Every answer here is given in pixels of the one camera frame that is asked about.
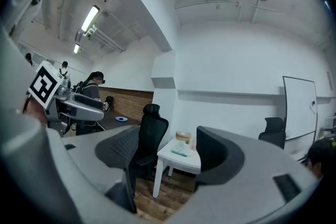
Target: brick wall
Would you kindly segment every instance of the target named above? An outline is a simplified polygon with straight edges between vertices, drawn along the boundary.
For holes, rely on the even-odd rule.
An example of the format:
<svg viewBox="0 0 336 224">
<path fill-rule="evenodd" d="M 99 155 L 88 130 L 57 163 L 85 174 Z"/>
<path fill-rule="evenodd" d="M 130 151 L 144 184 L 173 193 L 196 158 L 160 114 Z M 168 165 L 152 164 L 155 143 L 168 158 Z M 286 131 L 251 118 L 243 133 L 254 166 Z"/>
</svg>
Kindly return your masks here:
<svg viewBox="0 0 336 224">
<path fill-rule="evenodd" d="M 153 92 L 122 90 L 99 87 L 100 99 L 105 101 L 107 96 L 114 98 L 114 110 L 132 119 L 141 121 L 143 108 L 153 101 Z"/>
</svg>

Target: paper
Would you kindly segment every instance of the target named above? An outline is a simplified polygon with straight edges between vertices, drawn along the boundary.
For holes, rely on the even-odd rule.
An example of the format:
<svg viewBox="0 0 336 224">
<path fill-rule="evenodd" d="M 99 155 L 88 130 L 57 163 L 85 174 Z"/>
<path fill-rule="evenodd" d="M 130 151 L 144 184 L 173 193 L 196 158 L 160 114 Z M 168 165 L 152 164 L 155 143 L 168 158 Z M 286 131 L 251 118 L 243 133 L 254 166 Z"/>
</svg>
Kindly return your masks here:
<svg viewBox="0 0 336 224">
<path fill-rule="evenodd" d="M 184 142 L 177 142 L 176 145 L 171 149 L 171 152 L 187 157 L 190 152 L 190 146 Z"/>
</svg>

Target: white desk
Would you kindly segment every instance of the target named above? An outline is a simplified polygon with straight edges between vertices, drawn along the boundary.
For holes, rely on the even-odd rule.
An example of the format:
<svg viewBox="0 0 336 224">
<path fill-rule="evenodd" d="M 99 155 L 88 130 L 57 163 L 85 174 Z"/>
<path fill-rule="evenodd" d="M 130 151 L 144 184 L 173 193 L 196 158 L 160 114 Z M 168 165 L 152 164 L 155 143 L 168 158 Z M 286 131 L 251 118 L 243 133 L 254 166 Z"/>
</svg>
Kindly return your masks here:
<svg viewBox="0 0 336 224">
<path fill-rule="evenodd" d="M 169 176 L 172 175 L 174 168 L 192 174 L 199 174 L 201 172 L 201 159 L 196 151 L 190 150 L 188 153 L 190 156 L 188 157 L 177 155 L 170 151 L 178 142 L 179 141 L 175 138 L 170 140 L 169 143 L 157 153 L 159 158 L 157 160 L 153 189 L 154 198 L 157 198 L 159 195 L 163 168 L 165 168 L 166 165 L 169 165 Z"/>
</svg>

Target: man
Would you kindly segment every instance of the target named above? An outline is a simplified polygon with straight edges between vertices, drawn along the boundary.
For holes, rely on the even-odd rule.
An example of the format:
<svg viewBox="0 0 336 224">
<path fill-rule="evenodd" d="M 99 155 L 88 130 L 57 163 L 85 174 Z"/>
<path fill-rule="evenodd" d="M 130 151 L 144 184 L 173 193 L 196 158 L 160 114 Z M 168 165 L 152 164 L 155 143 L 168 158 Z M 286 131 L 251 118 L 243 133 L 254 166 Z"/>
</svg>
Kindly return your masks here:
<svg viewBox="0 0 336 224">
<path fill-rule="evenodd" d="M 70 71 L 68 68 L 68 62 L 64 61 L 62 63 L 62 69 L 59 69 L 59 72 L 65 79 L 70 79 Z"/>
<path fill-rule="evenodd" d="M 329 139 L 315 141 L 307 153 L 307 168 L 316 178 L 321 178 L 331 165 L 334 154 L 335 149 Z"/>
</svg>

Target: table leg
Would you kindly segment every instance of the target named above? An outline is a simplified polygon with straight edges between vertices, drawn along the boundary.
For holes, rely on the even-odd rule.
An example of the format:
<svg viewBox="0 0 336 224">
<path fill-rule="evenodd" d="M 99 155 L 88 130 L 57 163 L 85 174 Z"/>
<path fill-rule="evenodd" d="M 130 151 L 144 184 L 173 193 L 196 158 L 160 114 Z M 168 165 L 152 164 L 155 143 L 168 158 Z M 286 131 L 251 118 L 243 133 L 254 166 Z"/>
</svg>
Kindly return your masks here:
<svg viewBox="0 0 336 224">
<path fill-rule="evenodd" d="M 173 174 L 173 166 L 169 166 L 169 172 L 168 172 L 168 175 L 169 176 L 172 176 L 172 174 Z"/>
<path fill-rule="evenodd" d="M 154 198 L 157 198 L 158 195 L 159 195 L 162 172 L 163 172 L 163 160 L 159 157 L 157 159 L 155 182 L 154 182 L 154 189 L 153 189 L 153 197 Z"/>
</svg>

